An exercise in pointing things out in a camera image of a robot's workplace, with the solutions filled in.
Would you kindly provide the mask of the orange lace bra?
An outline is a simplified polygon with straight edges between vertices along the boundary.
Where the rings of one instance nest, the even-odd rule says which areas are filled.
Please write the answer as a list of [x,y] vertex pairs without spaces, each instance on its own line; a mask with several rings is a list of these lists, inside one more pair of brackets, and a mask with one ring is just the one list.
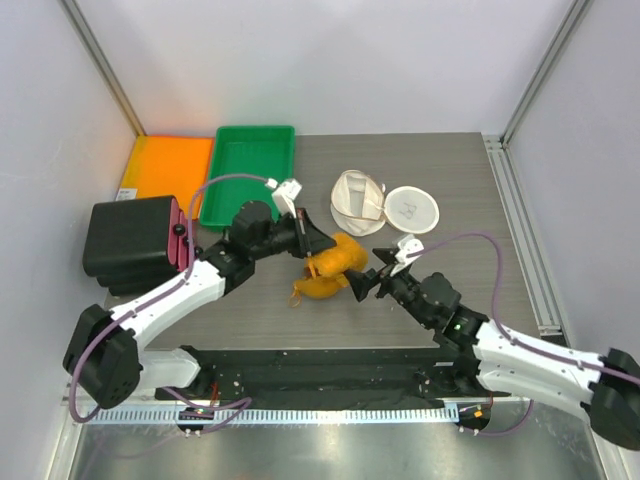
[[361,272],[368,264],[368,252],[344,232],[332,236],[336,245],[305,260],[304,276],[293,282],[289,306],[297,307],[304,297],[324,300],[349,286],[345,273]]

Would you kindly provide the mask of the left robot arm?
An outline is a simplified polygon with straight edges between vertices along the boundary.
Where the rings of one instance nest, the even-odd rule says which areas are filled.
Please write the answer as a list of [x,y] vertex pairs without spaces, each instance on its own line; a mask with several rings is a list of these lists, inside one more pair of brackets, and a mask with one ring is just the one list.
[[257,261],[281,253],[306,259],[335,245],[303,208],[273,219],[265,203],[245,203],[222,237],[185,271],[128,303],[110,310],[94,304],[81,313],[63,358],[70,389],[83,389],[102,409],[137,390],[173,387],[193,399],[205,397],[214,375],[194,348],[150,351],[148,345],[191,312],[241,286]]

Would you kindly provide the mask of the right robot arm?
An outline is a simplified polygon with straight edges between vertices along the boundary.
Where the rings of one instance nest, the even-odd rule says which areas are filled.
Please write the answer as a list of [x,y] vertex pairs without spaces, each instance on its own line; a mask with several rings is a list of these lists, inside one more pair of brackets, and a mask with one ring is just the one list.
[[415,253],[379,248],[380,270],[349,270],[358,301],[374,291],[390,296],[434,341],[454,352],[451,380],[465,395],[480,389],[525,397],[589,424],[627,450],[639,448],[639,364],[612,348],[605,355],[563,347],[505,327],[461,302],[460,293],[436,272],[418,280],[410,272]]

